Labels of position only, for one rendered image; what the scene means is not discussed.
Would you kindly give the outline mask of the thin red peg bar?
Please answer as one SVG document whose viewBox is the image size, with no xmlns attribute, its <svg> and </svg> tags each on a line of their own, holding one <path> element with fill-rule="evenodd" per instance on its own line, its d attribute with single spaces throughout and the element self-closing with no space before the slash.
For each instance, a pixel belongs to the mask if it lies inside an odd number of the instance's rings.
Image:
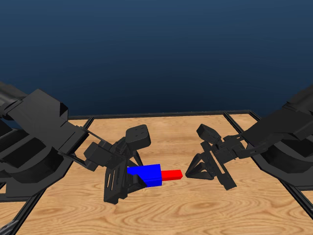
<svg viewBox="0 0 313 235">
<path fill-rule="evenodd" d="M 181 170 L 162 170 L 162 181 L 180 180 L 183 177 Z"/>
</svg>

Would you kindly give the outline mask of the blue hollow socket block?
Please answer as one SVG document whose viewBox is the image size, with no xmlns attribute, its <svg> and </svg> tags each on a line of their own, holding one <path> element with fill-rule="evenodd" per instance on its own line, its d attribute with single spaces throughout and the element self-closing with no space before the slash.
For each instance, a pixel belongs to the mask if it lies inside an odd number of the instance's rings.
<svg viewBox="0 0 313 235">
<path fill-rule="evenodd" d="M 148 188 L 162 185 L 160 164 L 128 167 L 127 173 L 131 175 L 138 175 Z"/>
</svg>

